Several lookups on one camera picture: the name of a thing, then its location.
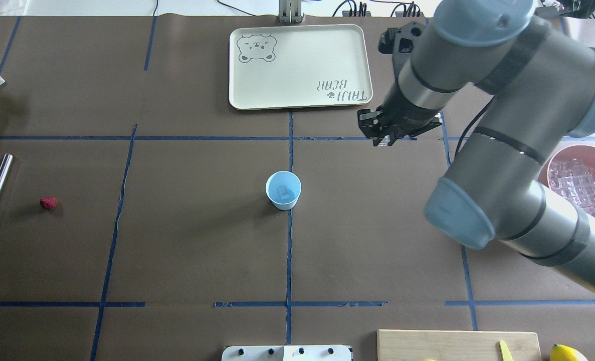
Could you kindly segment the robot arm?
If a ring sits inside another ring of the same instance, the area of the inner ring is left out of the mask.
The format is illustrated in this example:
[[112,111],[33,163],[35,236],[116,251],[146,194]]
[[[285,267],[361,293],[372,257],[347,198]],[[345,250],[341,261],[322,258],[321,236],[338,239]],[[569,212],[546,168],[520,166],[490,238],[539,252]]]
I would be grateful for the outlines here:
[[595,218],[536,180],[561,138],[595,133],[595,48],[532,1],[442,1],[413,44],[384,103],[357,112],[364,137],[391,146],[437,126],[466,84],[490,94],[426,219],[467,248],[499,240],[595,293]]

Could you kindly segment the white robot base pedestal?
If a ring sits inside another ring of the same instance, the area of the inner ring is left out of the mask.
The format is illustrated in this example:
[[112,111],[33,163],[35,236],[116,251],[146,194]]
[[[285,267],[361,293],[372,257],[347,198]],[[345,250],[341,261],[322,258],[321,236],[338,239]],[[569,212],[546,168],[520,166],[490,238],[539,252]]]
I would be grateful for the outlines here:
[[352,347],[341,344],[233,345],[222,360],[353,360]]

